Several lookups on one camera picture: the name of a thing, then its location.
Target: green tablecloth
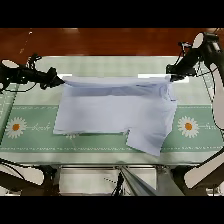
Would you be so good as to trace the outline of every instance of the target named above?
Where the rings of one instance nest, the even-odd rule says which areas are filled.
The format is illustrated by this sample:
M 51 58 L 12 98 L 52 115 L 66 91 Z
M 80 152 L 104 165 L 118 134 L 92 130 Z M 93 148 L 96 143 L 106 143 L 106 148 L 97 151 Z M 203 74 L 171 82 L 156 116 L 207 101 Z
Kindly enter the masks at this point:
M 137 76 L 139 73 L 164 74 L 167 64 L 176 57 L 145 56 L 69 56 L 44 57 L 36 67 L 47 71 L 51 66 L 58 74 L 78 76 Z M 214 124 L 206 78 L 190 78 L 188 84 L 174 84 L 178 98 L 173 131 L 163 144 L 160 157 L 125 145 L 123 134 L 53 135 L 54 121 L 60 102 L 62 86 L 41 90 L 36 86 L 28 93 L 17 93 L 8 126 L 23 130 L 12 138 L 9 129 L 4 133 L 0 157 L 33 163 L 63 164 L 189 164 L 200 163 L 223 146 L 221 132 Z M 20 90 L 29 88 L 20 86 Z M 182 135 L 178 122 L 194 118 L 199 133 L 194 138 Z

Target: wooden floor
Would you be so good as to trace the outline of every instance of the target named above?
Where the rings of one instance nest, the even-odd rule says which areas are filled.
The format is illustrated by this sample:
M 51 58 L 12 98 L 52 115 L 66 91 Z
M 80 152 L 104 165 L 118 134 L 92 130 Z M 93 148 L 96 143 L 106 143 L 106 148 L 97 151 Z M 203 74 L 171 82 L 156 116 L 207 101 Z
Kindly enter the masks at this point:
M 179 41 L 192 43 L 215 28 L 0 28 L 0 59 L 25 63 L 34 52 L 62 55 L 179 55 Z M 224 47 L 224 31 L 217 31 Z

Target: folded shirt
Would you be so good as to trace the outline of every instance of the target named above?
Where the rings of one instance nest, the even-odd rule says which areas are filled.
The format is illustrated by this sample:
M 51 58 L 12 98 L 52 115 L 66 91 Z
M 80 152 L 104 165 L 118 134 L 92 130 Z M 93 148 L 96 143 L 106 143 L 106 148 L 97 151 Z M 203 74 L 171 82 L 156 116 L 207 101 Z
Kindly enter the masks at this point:
M 120 133 L 127 145 L 158 156 L 177 101 L 166 78 L 81 78 L 64 84 L 54 134 Z

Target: reddish brown wooden surface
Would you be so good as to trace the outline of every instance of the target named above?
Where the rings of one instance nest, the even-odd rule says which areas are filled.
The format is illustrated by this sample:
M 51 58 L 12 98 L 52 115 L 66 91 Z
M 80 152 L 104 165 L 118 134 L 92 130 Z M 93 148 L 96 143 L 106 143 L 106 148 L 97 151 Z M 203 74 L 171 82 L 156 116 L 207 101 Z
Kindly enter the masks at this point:
M 177 56 L 179 41 L 191 42 L 202 31 L 215 28 L 1 28 L 0 59 L 25 63 L 41 56 L 148 55 Z M 221 45 L 224 32 L 219 30 Z

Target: white flower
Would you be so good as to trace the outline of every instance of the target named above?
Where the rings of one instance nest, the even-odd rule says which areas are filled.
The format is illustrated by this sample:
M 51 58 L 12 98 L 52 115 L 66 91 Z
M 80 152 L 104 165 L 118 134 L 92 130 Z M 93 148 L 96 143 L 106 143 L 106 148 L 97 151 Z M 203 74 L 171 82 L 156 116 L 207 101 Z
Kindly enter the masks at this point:
M 195 137 L 199 133 L 199 127 L 197 122 L 194 120 L 194 118 L 190 117 L 182 117 L 178 121 L 178 130 L 182 132 L 182 135 L 185 135 L 185 137 Z
M 5 131 L 8 138 L 17 138 L 26 130 L 26 121 L 20 117 L 15 117 L 8 122 Z
M 78 136 L 78 134 L 66 134 L 66 138 L 69 138 L 69 139 L 73 139 L 73 138 L 75 138 L 75 137 L 77 137 Z

